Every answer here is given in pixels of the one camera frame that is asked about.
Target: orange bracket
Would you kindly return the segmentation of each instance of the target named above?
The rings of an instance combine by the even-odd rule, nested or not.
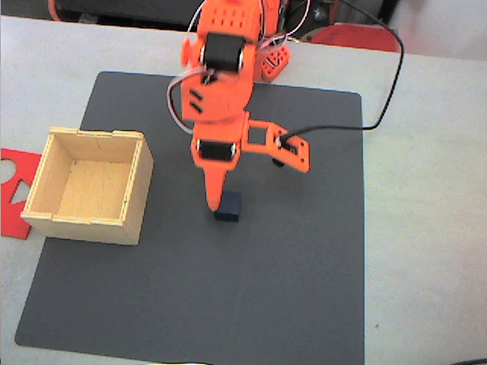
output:
[[[251,128],[266,130],[266,144],[249,143],[249,130]],[[244,126],[242,135],[242,151],[255,154],[268,154],[302,173],[310,170],[310,144],[299,136],[288,139],[288,144],[295,148],[296,153],[278,146],[276,139],[280,135],[288,133],[287,129],[271,122],[249,119]]]

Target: black cable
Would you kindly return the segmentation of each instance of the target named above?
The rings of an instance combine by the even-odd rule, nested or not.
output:
[[[487,363],[487,358],[485,359],[476,359],[476,360],[467,360],[467,361],[460,361],[459,363],[452,363],[451,365],[480,365]]]
[[[399,44],[399,47],[400,47],[399,64],[397,66],[396,74],[394,75],[393,84],[390,88],[389,95],[387,96],[386,103],[384,104],[384,108],[382,109],[382,112],[380,113],[379,118],[377,119],[377,121],[373,125],[368,125],[365,127],[348,127],[348,126],[344,126],[344,125],[312,125],[312,126],[308,126],[308,127],[303,127],[301,129],[297,129],[295,131],[291,131],[289,133],[286,133],[285,135],[280,136],[279,140],[281,143],[285,143],[293,135],[302,135],[304,133],[316,131],[318,129],[338,129],[338,130],[351,130],[351,131],[370,131],[372,129],[376,129],[380,125],[380,122],[382,122],[382,119],[384,118],[384,115],[386,114],[387,107],[389,106],[390,100],[393,97],[394,90],[396,89],[397,80],[399,78],[399,73],[401,72],[401,67],[403,66],[403,60],[404,60],[404,43],[403,43],[403,41],[399,38],[399,35],[396,33],[395,30],[388,27],[383,21],[377,19],[375,16],[367,13],[366,11],[358,8],[357,6],[349,3],[346,0],[337,0],[337,1],[340,1],[344,4],[347,4],[349,7],[355,9],[359,13],[362,13],[363,15],[369,17],[371,20],[373,20],[376,23],[378,23],[379,25],[381,25],[384,29],[388,30],[396,38],[396,40]],[[334,2],[328,2],[328,1],[322,1],[322,3],[334,4]]]

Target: red object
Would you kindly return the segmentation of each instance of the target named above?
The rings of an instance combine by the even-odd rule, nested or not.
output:
[[[382,27],[360,24],[334,24],[315,35],[312,43],[329,46],[397,52],[396,38]]]
[[[36,175],[40,154],[2,148],[2,160],[11,160],[17,170],[14,177],[2,184],[2,236],[25,240],[29,236],[30,225],[21,218],[25,201],[11,204],[21,181],[32,186]]]
[[[260,1],[256,0],[205,0],[197,35],[191,42],[184,40],[181,63],[190,69],[201,68],[209,33],[243,37],[246,42],[240,50],[241,64],[238,71],[218,71],[212,82],[202,82],[201,75],[193,75],[181,83],[183,119],[195,123],[191,154],[196,166],[205,172],[206,201],[212,211],[217,211],[228,171],[234,170],[242,152],[268,154],[303,173],[310,169],[310,146],[302,138],[289,138],[293,149],[282,148],[276,142],[287,131],[272,122],[254,121],[245,110],[252,95],[254,81],[272,81],[288,64],[289,50],[259,48],[261,31]],[[265,29],[268,37],[278,30],[281,0],[264,0]],[[248,141],[249,128],[266,131],[266,144]],[[231,156],[226,160],[205,156],[204,146],[228,146]]]

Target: red cutout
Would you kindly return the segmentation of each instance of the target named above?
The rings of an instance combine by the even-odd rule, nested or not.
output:
[[[22,180],[32,186],[40,157],[40,154],[2,148],[2,160],[11,160],[17,166],[14,177],[2,184],[2,236],[23,240],[29,236],[30,225],[21,218],[25,201],[15,204],[10,202]]]

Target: white wire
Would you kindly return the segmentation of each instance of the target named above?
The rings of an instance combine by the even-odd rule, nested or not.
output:
[[[287,32],[287,33],[276,33],[276,34],[274,34],[270,38],[260,42],[259,43],[259,49],[265,50],[266,52],[271,52],[271,51],[276,50],[276,49],[281,49],[285,45],[286,41],[288,40],[288,37],[291,36],[296,30],[298,30],[301,27],[301,25],[303,25],[304,21],[306,20],[308,12],[310,11],[310,6],[311,6],[311,0],[307,0],[306,10],[304,11],[303,17],[301,18],[301,21],[298,23],[298,25],[293,30],[291,30],[290,32]],[[276,47],[269,48],[269,45],[271,43],[274,43],[275,41],[280,40],[281,38],[284,38],[284,41],[281,44],[279,44]]]
[[[193,28],[193,25],[194,25],[194,23],[195,23],[195,21],[196,21],[196,18],[198,17],[198,14],[201,12],[201,9],[203,9],[203,5],[205,4],[205,1],[206,1],[206,0],[204,0],[204,1],[203,1],[203,2],[202,2],[200,5],[199,5],[199,7],[196,9],[195,14],[193,15],[193,17],[191,18],[191,21],[190,21],[190,23],[189,23],[189,27],[188,27],[188,31],[187,31],[187,33],[191,31],[191,28]]]
[[[169,112],[170,112],[171,116],[173,117],[174,121],[176,122],[176,124],[182,130],[184,130],[184,132],[186,132],[188,135],[192,135],[193,130],[190,127],[186,126],[184,124],[184,122],[180,119],[180,117],[176,114],[176,110],[174,110],[173,98],[172,98],[171,92],[176,87],[176,85],[180,84],[181,82],[183,82],[187,78],[190,78],[194,75],[205,74],[206,72],[207,71],[204,67],[193,68],[193,69],[188,70],[188,71],[182,73],[181,75],[173,78],[173,80],[169,83],[169,86],[167,87],[166,98],[167,98],[167,107],[169,108]]]
[[[311,6],[311,0],[307,0],[306,10],[304,11],[304,14],[303,14],[303,17],[301,18],[301,21],[299,22],[299,24],[292,31],[290,31],[289,33],[287,33],[288,36],[291,36],[296,30],[298,30],[299,28],[301,28],[301,25],[303,25],[304,21],[306,20],[307,13],[310,10],[310,6]]]

